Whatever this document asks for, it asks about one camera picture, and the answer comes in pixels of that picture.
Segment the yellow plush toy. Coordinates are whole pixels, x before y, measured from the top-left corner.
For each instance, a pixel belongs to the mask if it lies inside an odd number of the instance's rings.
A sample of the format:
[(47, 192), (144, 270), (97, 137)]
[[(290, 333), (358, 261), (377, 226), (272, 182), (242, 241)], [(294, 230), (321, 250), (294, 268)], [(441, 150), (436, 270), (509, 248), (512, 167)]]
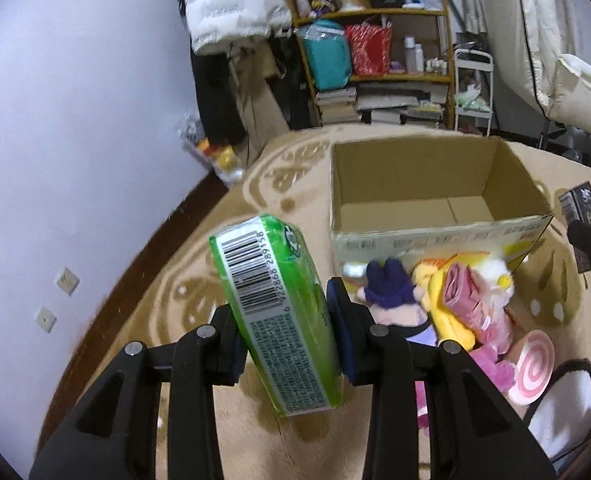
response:
[(420, 304), (430, 315), (431, 322), (437, 332), (437, 340), (455, 340), (467, 351), (470, 351), (477, 342), (473, 331), (460, 322), (457, 316), (445, 307), (443, 302), (443, 288), (446, 282), (446, 274), (454, 263), (463, 263), (472, 266), (484, 259), (478, 252), (461, 252), (448, 259), (421, 260), (411, 272), (411, 278), (415, 285), (424, 291)]

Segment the white wall socket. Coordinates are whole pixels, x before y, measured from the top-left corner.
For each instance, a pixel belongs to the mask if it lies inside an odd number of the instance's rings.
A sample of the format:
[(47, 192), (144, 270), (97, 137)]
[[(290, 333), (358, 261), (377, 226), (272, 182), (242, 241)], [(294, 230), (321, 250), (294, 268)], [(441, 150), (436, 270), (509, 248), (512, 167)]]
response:
[(34, 322), (46, 334), (50, 334), (57, 322), (57, 317), (51, 310), (39, 308), (34, 314)]
[(66, 266), (63, 266), (55, 278), (55, 285), (66, 295), (72, 296), (78, 288), (80, 279)]

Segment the wooden bookshelf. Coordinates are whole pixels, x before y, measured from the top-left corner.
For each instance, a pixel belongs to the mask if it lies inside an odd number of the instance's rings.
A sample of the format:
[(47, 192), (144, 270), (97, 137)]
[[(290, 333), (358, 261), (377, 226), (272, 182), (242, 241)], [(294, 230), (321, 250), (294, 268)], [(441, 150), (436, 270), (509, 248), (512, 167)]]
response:
[(287, 0), (314, 120), (454, 124), (446, 0)]

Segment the upper white wall socket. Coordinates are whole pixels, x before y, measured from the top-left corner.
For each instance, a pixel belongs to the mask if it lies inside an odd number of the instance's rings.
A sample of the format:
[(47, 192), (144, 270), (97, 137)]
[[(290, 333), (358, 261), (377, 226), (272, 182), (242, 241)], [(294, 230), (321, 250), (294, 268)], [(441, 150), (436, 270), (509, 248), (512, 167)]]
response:
[(55, 278), (55, 285), (66, 295), (72, 296), (78, 288), (80, 279), (66, 266), (63, 266)]

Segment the pink bear plush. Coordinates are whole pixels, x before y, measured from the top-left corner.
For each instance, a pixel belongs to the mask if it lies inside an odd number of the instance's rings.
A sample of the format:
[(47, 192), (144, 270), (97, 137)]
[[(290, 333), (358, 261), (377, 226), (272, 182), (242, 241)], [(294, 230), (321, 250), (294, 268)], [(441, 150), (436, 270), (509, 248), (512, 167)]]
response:
[[(493, 346), (482, 346), (471, 350), (469, 356), (478, 364), (482, 372), (493, 385), (501, 391), (508, 392), (516, 383), (517, 367), (512, 362), (502, 361), (497, 350)], [(427, 398), (425, 397), (425, 384), (415, 382), (417, 402), (417, 422), (420, 429), (428, 430), (429, 415)]]

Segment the white black slipper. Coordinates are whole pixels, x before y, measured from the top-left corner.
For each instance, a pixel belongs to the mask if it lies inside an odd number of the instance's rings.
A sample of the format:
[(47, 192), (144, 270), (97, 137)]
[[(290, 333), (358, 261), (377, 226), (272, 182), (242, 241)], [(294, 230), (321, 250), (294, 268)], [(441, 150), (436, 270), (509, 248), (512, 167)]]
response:
[(558, 366), (523, 421), (552, 463), (584, 444), (591, 435), (591, 361)]

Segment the white quilted bedding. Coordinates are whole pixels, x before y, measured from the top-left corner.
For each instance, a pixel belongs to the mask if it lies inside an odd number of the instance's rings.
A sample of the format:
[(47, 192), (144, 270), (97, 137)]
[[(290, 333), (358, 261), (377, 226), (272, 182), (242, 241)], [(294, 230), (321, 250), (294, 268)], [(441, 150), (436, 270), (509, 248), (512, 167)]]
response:
[(504, 84), (550, 122), (591, 134), (591, 13), (580, 0), (480, 0)]

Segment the black small box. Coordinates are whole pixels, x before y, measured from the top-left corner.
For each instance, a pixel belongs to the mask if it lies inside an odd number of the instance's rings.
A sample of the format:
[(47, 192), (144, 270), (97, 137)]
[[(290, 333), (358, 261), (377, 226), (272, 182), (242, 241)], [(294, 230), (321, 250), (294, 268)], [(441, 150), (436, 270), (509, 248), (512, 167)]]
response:
[(591, 182), (585, 181), (571, 190), (563, 192), (559, 197), (563, 218), (567, 225), (580, 220), (591, 226)]

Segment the clear bag of toys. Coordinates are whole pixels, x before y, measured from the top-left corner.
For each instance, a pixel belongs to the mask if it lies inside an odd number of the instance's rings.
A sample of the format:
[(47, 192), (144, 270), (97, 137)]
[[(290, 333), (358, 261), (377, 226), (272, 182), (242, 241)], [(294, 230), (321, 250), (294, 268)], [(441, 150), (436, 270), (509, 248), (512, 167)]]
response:
[(198, 115), (185, 113), (177, 124), (183, 150), (212, 170), (226, 188), (241, 181), (245, 167), (230, 144), (211, 144)]

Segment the pink plastic packet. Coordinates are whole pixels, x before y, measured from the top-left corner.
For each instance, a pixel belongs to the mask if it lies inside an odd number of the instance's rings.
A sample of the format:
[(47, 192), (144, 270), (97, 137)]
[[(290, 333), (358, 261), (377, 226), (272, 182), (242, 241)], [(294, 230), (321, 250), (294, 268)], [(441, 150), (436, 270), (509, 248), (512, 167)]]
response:
[(506, 354), (512, 344), (512, 328), (505, 307), (511, 295), (501, 285), (490, 285), (466, 264), (449, 267), (442, 292), (444, 307), (474, 334), (481, 346)]

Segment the pink swirl plush cushion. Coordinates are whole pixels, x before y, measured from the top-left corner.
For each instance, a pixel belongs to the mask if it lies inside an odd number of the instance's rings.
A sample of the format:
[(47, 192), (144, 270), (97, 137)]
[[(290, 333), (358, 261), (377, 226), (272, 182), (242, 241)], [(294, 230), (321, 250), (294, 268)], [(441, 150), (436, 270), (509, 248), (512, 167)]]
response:
[(545, 332), (531, 330), (524, 335), (505, 355), (505, 360), (516, 367), (508, 399), (519, 406), (538, 400), (549, 384), (555, 359), (555, 347)]

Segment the green tissue pack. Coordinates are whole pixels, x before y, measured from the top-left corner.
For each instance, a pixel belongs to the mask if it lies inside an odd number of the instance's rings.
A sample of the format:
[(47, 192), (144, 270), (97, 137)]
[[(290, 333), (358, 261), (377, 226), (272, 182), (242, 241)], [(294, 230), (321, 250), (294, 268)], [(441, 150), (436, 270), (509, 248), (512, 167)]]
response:
[(210, 237), (218, 275), (274, 410), (330, 410), (342, 379), (323, 286), (301, 231), (262, 214)]

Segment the white fluffy plush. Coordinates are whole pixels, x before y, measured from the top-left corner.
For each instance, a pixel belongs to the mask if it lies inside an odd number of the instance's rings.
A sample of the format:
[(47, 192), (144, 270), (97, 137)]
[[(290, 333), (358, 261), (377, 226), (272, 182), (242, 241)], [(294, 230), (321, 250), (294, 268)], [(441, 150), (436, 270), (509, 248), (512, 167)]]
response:
[(486, 257), (473, 267), (487, 287), (499, 287), (503, 289), (509, 298), (513, 296), (515, 293), (515, 281), (503, 259)]

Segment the purple hat plush doll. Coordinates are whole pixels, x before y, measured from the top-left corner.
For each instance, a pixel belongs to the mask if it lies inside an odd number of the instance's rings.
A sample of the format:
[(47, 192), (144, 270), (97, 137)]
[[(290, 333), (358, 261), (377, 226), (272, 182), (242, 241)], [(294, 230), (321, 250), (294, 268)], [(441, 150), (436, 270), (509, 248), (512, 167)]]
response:
[(371, 260), (366, 266), (366, 283), (356, 295), (379, 325), (401, 327), (407, 338), (429, 330), (429, 314), (420, 304), (425, 291), (399, 259)]

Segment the stack of books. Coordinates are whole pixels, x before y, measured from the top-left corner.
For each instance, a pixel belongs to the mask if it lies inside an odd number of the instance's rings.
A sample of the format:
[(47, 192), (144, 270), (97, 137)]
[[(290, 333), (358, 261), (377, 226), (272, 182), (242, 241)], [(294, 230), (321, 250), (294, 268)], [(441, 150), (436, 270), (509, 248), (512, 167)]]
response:
[(357, 89), (346, 87), (322, 91), (316, 95), (316, 105), (324, 126), (360, 122), (361, 113), (356, 109)]

